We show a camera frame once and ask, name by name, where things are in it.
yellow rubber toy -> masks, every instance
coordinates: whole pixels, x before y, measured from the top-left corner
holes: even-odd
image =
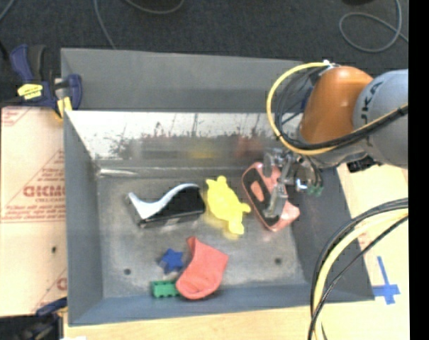
[[[231,233],[244,234],[243,213],[250,213],[250,206],[239,201],[236,193],[228,186],[226,177],[206,179],[206,183],[209,210],[216,218],[228,222]]]

blue clamp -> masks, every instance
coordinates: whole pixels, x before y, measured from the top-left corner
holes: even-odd
[[[9,55],[12,69],[21,78],[23,86],[26,84],[37,84],[42,87],[33,96],[21,96],[21,104],[24,106],[44,106],[54,109],[60,116],[62,115],[58,101],[60,98],[52,92],[58,88],[69,89],[69,99],[72,109],[77,109],[82,101],[82,78],[78,74],[70,74],[62,82],[50,87],[50,82],[42,78],[41,62],[44,52],[44,45],[27,44],[14,48]]]

gray bin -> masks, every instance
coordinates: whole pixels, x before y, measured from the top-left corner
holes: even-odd
[[[139,228],[125,202],[128,191],[153,201],[188,181],[205,195],[205,180],[219,175],[247,202],[242,173],[262,160],[263,149],[279,146],[264,114],[266,90],[296,62],[102,50],[63,50],[62,62],[63,75],[81,74],[84,87],[84,107],[65,116],[69,325],[309,304],[318,255],[351,219],[336,170],[323,172],[321,197],[291,193],[301,216],[278,233],[252,212],[243,218],[245,234],[232,238],[209,210],[193,222]],[[127,69],[118,72],[120,62]],[[150,77],[165,73],[162,90],[156,82],[134,80],[144,69]],[[125,100],[110,96],[115,86]],[[165,279],[160,258],[173,248],[189,261],[191,235],[229,255],[220,288],[199,301],[154,298],[151,281]],[[359,250],[353,243],[330,278]],[[330,300],[372,299],[368,280],[358,261]]]

black floor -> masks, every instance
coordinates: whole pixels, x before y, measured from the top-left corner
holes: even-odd
[[[0,17],[10,0],[0,0]],[[408,43],[397,38],[380,52],[353,47],[340,19],[368,13],[399,26],[408,37],[408,0],[185,0],[173,13],[151,14],[124,0],[97,0],[99,15],[117,49],[269,57],[353,65],[372,76],[408,68]],[[180,0],[131,0],[151,9],[171,9]],[[376,21],[349,17],[344,30],[354,44],[379,49],[395,32]],[[96,17],[94,0],[15,0],[0,19],[7,50],[26,43],[48,48],[45,69],[60,70],[61,47],[113,49]],[[14,96],[18,77],[0,50],[0,101]],[[0,340],[12,339],[33,318],[0,319]]]

blue tape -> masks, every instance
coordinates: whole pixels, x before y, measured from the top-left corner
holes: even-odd
[[[396,303],[394,296],[400,295],[399,287],[395,284],[390,284],[389,279],[386,274],[386,270],[384,269],[383,258],[378,256],[378,264],[381,270],[381,274],[383,275],[384,285],[372,286],[372,290],[375,297],[383,296],[386,301],[386,305],[392,305]]]

